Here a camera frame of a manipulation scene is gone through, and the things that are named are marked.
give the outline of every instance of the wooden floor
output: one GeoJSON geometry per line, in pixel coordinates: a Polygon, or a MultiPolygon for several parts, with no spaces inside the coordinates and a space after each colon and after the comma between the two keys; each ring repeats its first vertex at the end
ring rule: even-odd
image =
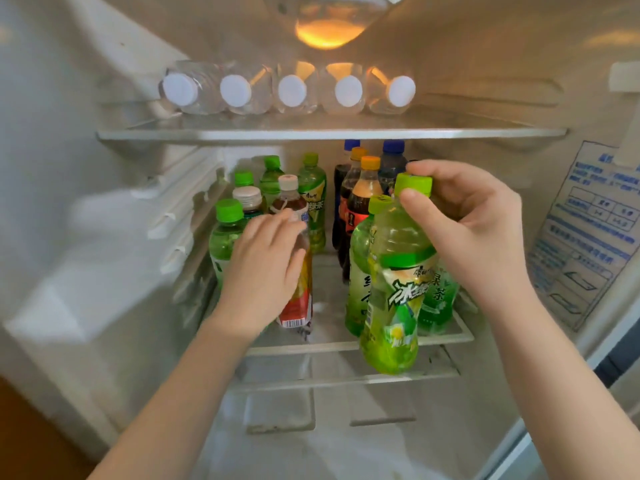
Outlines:
{"type": "Polygon", "coordinates": [[[0,378],[0,479],[81,480],[94,466],[0,378]]]}

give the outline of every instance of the instruction sticker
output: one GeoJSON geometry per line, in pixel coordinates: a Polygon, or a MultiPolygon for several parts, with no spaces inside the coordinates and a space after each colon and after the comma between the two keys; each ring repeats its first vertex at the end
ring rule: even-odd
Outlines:
{"type": "Polygon", "coordinates": [[[582,142],[527,256],[540,298],[573,331],[640,245],[640,167],[615,165],[615,150],[582,142]]]}

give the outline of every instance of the left hand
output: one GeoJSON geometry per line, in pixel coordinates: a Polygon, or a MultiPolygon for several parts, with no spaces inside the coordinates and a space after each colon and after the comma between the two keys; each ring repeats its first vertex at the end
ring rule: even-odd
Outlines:
{"type": "Polygon", "coordinates": [[[255,339],[291,299],[305,250],[293,251],[304,222],[293,212],[251,219],[236,241],[214,316],[247,339],[255,339]]]}

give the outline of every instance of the hand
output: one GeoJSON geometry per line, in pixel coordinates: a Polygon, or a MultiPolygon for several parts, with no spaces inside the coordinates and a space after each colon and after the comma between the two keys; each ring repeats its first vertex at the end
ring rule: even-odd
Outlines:
{"type": "Polygon", "coordinates": [[[406,170],[433,177],[433,201],[405,189],[402,206],[432,241],[445,268],[481,307],[532,290],[524,257],[522,202],[516,192],[466,163],[424,160],[409,163],[406,170]]]}
{"type": "Polygon", "coordinates": [[[220,301],[214,312],[235,331],[255,339],[291,299],[305,258],[293,252],[304,222],[290,222],[293,212],[249,221],[236,241],[220,301]]]}

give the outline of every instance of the person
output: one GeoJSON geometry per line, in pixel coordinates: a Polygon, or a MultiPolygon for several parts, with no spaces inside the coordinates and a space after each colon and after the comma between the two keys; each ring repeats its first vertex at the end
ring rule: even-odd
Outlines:
{"type": "MultiPolygon", "coordinates": [[[[548,475],[640,479],[640,433],[529,281],[519,195],[490,173],[460,162],[411,162],[407,171],[434,179],[431,200],[405,189],[402,205],[487,317],[548,475]]],[[[305,224],[290,222],[290,216],[286,210],[247,225],[218,306],[90,480],[188,477],[237,364],[296,286],[304,251],[292,250],[305,224]]]]}

